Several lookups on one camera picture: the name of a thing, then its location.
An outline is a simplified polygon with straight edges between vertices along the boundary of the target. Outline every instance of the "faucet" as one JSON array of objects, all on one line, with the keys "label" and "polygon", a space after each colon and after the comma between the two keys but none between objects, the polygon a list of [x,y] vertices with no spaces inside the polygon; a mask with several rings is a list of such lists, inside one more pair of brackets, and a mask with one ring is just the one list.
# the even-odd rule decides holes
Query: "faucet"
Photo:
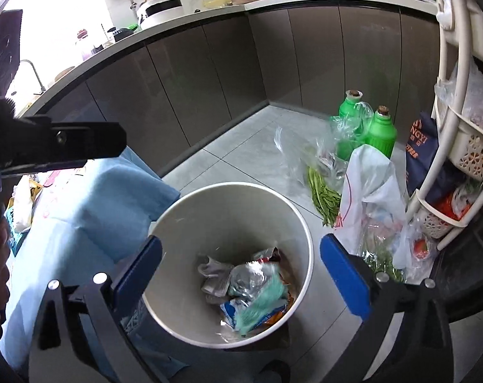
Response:
[{"label": "faucet", "polygon": [[38,72],[35,70],[34,63],[32,63],[28,59],[20,60],[20,65],[21,65],[21,62],[27,62],[30,66],[32,66],[32,69],[34,71],[35,77],[38,79],[39,86],[41,87],[41,93],[45,92],[46,91],[46,88],[44,87],[43,83],[41,82],[41,78],[39,78]]}]

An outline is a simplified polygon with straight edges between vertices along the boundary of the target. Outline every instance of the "gray cabinet door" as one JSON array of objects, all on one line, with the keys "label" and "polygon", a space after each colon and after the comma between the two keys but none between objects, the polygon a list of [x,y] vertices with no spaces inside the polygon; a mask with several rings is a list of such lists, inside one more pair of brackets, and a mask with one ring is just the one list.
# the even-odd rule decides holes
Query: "gray cabinet door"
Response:
[{"label": "gray cabinet door", "polygon": [[297,52],[302,106],[320,114],[337,115],[344,100],[339,8],[292,8],[289,19]]},{"label": "gray cabinet door", "polygon": [[147,48],[191,146],[230,121],[201,26],[165,37]]},{"label": "gray cabinet door", "polygon": [[119,122],[128,145],[156,173],[190,146],[143,47],[87,80],[107,121]]},{"label": "gray cabinet door", "polygon": [[275,105],[302,106],[297,56],[287,10],[249,14],[266,96]]},{"label": "gray cabinet door", "polygon": [[252,31],[245,15],[203,26],[230,115],[266,100]]},{"label": "gray cabinet door", "polygon": [[431,112],[440,62],[440,29],[437,23],[401,15],[403,56],[395,126],[398,140],[406,142],[411,124],[421,111]]},{"label": "gray cabinet door", "polygon": [[85,82],[65,95],[45,115],[54,122],[105,121]]},{"label": "gray cabinet door", "polygon": [[345,88],[363,93],[373,109],[386,105],[395,117],[401,74],[398,12],[339,7],[343,27]]}]

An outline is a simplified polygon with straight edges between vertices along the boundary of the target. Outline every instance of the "screw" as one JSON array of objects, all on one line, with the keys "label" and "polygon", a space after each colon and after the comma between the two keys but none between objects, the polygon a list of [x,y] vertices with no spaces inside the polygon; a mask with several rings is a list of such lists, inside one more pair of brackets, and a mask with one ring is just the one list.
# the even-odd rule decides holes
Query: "screw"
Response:
[{"label": "screw", "polygon": [[51,290],[55,290],[58,288],[58,286],[60,285],[59,281],[56,280],[56,279],[52,279],[49,283],[48,283],[48,289],[51,289]]},{"label": "screw", "polygon": [[92,281],[99,285],[104,283],[107,280],[107,278],[108,276],[105,272],[100,272],[94,275],[94,277],[92,278]]},{"label": "screw", "polygon": [[385,272],[378,272],[376,273],[376,280],[385,283],[389,281],[389,276]]},{"label": "screw", "polygon": [[426,288],[430,289],[433,289],[436,286],[435,282],[431,278],[425,279],[424,285],[426,285]]},{"label": "screw", "polygon": [[63,146],[66,143],[67,136],[65,132],[63,131],[57,132],[56,138],[57,138],[57,143],[61,144],[61,146]]}]

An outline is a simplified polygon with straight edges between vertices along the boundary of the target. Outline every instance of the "storage rack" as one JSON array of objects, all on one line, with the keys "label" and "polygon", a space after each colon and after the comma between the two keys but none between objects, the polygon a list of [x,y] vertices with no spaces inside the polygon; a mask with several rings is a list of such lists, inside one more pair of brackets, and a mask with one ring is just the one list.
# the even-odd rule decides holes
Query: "storage rack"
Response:
[{"label": "storage rack", "polygon": [[[436,0],[436,2],[439,12],[444,12],[444,8],[446,8],[444,7],[444,0]],[[412,195],[406,211],[409,221],[412,220],[417,212],[422,212],[422,214],[427,215],[426,218],[429,218],[429,221],[436,222],[439,227],[444,229],[440,232],[437,231],[437,234],[443,236],[438,243],[438,250],[442,250],[452,242],[483,207],[483,187],[475,203],[460,221],[442,214],[426,202],[426,196],[432,188],[445,160],[450,159],[453,164],[457,164],[457,162],[454,162],[453,156],[456,155],[455,150],[459,150],[460,141],[463,141],[463,139],[468,141],[470,137],[472,137],[472,140],[483,140],[483,130],[462,116],[472,56],[483,61],[483,13],[474,0],[451,0],[451,2],[452,26],[442,26],[440,24],[440,67],[437,82],[445,81],[446,79],[447,43],[457,46],[458,71],[454,101],[452,105],[446,106],[435,95],[431,116],[436,120],[439,132],[439,149],[421,188]],[[464,153],[468,154],[470,151],[465,149]]]}]

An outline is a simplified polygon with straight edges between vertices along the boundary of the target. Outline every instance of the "white trash can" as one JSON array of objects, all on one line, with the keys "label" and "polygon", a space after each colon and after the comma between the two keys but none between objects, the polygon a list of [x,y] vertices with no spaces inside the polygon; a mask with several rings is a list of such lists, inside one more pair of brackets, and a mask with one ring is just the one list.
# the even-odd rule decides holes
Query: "white trash can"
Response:
[{"label": "white trash can", "polygon": [[[284,324],[300,305],[312,276],[314,250],[296,207],[273,190],[250,183],[204,187],[174,203],[150,232],[163,259],[144,292],[154,319],[171,335],[199,347],[228,349],[254,343]],[[198,257],[233,265],[260,250],[278,247],[289,259],[297,298],[286,315],[258,335],[243,338],[221,325],[218,307],[206,303]]]}]

